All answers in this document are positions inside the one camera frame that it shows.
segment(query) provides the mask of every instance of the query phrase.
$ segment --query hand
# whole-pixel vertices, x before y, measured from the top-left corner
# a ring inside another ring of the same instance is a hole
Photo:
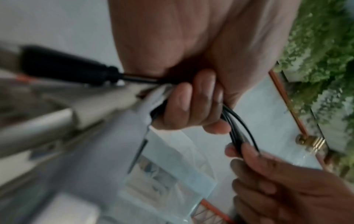
[[[232,146],[228,156],[238,156]],[[236,211],[248,224],[351,224],[354,194],[337,176],[259,155],[242,145],[244,161],[234,159],[232,187]]]
[[[200,72],[192,84],[184,82],[174,90],[165,114],[154,126],[203,125],[210,133],[228,133],[229,125],[220,120],[220,101],[233,108],[241,94],[273,67],[299,3],[109,0],[112,31],[125,72],[185,81]]]

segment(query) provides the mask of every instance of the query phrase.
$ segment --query white floor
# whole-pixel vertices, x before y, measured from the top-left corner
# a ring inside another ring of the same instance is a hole
[[[2,0],[0,40],[37,43],[120,65],[106,1]],[[236,111],[260,148],[289,162],[320,168],[314,157],[306,157],[303,147],[295,144],[300,131],[268,76],[244,95]],[[233,214],[231,182],[235,176],[229,169],[230,159],[223,154],[229,137],[209,135],[201,128],[184,132],[207,154],[219,181],[208,200],[223,212]]]

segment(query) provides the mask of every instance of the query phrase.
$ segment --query gold metal fitting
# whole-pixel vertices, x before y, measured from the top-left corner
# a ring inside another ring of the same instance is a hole
[[[316,154],[325,145],[326,140],[322,137],[305,136],[303,134],[299,134],[296,137],[296,143],[298,145],[307,146],[306,148],[307,151],[309,151],[312,154]]]

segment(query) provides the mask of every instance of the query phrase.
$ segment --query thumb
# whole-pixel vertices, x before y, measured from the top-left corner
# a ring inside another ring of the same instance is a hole
[[[244,161],[252,170],[289,189],[316,194],[319,187],[328,184],[327,172],[265,158],[248,143],[244,143],[241,150]]]

